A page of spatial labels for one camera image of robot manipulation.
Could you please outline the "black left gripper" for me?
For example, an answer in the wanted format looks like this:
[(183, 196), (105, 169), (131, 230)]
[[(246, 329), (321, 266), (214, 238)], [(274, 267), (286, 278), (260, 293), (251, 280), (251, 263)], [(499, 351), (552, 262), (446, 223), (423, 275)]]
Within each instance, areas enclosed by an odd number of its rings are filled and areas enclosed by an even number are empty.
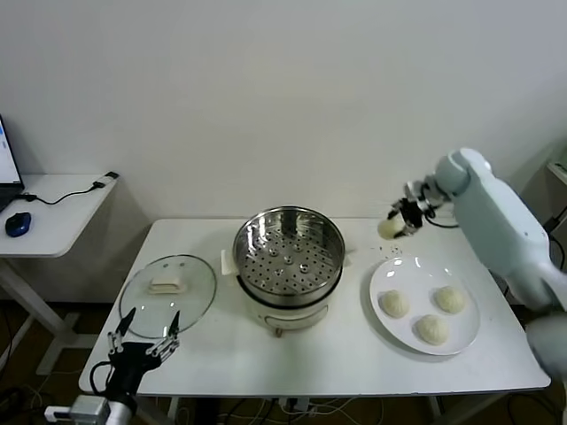
[(107, 384), (107, 394), (137, 394), (137, 390), (144, 375), (161, 365), (161, 359), (168, 359), (179, 347), (179, 318), (180, 312), (175, 313), (166, 335), (156, 344), (126, 342), (122, 345), (122, 338), (126, 335), (132, 323), (136, 309), (132, 308), (123, 317), (117, 328), (108, 333), (109, 355), (113, 373)]

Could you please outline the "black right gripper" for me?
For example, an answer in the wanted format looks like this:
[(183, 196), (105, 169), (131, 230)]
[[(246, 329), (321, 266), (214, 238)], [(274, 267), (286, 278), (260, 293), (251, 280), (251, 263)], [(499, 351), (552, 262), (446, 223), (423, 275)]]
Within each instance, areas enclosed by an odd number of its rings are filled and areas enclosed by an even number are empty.
[(423, 227), (425, 220), (432, 218), (432, 209), (428, 204), (422, 205), (415, 200), (406, 197), (392, 204), (391, 211), (387, 214), (388, 220), (396, 220), (396, 236), (412, 236)]

